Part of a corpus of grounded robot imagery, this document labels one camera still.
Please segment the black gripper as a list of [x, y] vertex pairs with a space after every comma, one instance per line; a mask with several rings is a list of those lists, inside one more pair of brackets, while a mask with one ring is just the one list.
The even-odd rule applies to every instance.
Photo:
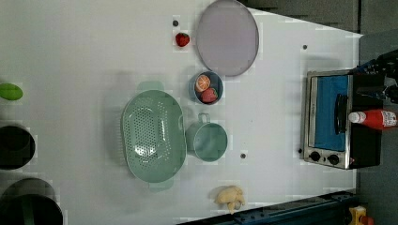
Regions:
[[394, 50], [379, 55], [361, 66], [355, 68], [355, 74], [362, 77], [382, 78], [382, 84], [373, 84], [369, 87], [359, 87], [357, 93], [359, 95], [376, 98], [379, 100], [389, 100], [391, 103], [398, 102], [397, 93], [397, 65], [398, 51]]

